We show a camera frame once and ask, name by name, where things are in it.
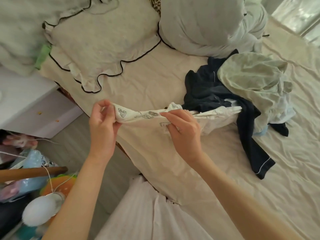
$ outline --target floor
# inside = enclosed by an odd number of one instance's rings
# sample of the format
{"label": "floor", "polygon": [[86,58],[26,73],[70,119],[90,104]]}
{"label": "floor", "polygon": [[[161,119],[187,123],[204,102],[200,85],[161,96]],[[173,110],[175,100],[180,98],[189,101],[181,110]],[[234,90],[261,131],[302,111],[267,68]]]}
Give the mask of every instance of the floor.
{"label": "floor", "polygon": [[[69,173],[78,172],[90,149],[89,117],[82,114],[51,140],[39,141],[38,150],[60,166],[67,166]],[[93,215],[88,239],[94,239],[116,208],[129,187],[129,179],[138,175],[139,170],[130,159],[115,147],[108,163]]]}

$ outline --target wooden pole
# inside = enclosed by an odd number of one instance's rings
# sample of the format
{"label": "wooden pole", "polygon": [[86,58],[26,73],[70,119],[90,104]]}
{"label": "wooden pole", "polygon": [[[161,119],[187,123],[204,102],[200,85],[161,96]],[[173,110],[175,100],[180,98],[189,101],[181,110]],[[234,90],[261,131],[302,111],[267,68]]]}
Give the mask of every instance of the wooden pole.
{"label": "wooden pole", "polygon": [[[65,173],[67,167],[46,167],[50,175]],[[0,183],[13,180],[21,180],[35,177],[48,176],[45,168],[21,168],[0,170]]]}

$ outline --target bed sheet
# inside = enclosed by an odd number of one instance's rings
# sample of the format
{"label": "bed sheet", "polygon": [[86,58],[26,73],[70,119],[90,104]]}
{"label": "bed sheet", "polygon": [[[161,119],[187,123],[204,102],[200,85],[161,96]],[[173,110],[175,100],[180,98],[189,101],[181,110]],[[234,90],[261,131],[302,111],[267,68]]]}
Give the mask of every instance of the bed sheet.
{"label": "bed sheet", "polygon": [[[266,32],[270,36],[264,38],[263,53],[289,63],[286,74],[293,82],[297,112],[287,122],[289,137],[270,128],[265,136],[255,138],[276,164],[265,179],[258,179],[235,124],[202,136],[202,147],[219,168],[303,239],[320,239],[320,52],[272,19]],[[97,94],[85,93],[50,58],[40,73],[70,92],[90,115],[93,103],[105,98],[136,111],[182,104],[186,73],[203,64],[205,57],[182,54],[161,43],[127,64],[122,75],[105,78]],[[170,137],[156,129],[122,126],[117,141],[153,187],[180,204],[213,239],[243,239],[210,188],[175,152]]]}

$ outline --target hand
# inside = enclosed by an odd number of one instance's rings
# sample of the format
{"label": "hand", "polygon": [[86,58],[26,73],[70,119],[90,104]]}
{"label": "hand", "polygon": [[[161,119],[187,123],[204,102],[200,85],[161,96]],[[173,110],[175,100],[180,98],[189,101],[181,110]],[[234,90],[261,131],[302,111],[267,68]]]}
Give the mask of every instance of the hand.
{"label": "hand", "polygon": [[167,125],[173,145],[178,154],[188,164],[197,161],[202,156],[200,142],[201,127],[187,110],[175,109],[160,113],[171,124]]}
{"label": "hand", "polygon": [[94,104],[89,120],[91,134],[89,157],[108,163],[114,153],[117,132],[121,126],[115,119],[115,108],[109,100],[101,100]]}

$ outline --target cream bed sheet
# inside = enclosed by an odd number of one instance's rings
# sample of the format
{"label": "cream bed sheet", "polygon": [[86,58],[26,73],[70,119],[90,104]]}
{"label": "cream bed sheet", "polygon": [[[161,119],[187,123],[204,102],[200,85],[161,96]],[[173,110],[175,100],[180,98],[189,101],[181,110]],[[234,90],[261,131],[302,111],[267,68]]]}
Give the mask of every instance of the cream bed sheet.
{"label": "cream bed sheet", "polygon": [[[320,52],[270,20],[263,53],[289,63],[292,102],[297,114],[287,122],[289,137],[271,128],[258,144],[276,164],[258,179],[242,149],[235,124],[203,136],[210,158],[240,187],[276,212],[304,239],[320,239]],[[205,57],[189,56],[160,44],[140,60],[127,64],[117,77],[105,78],[97,94],[82,91],[69,72],[48,58],[40,73],[70,92],[90,115],[94,102],[108,98],[132,110],[162,109],[183,103],[184,78],[206,64]],[[162,194],[181,205],[213,239],[243,239],[199,175],[175,152],[170,137],[159,130],[122,126],[117,141],[135,166]]]}

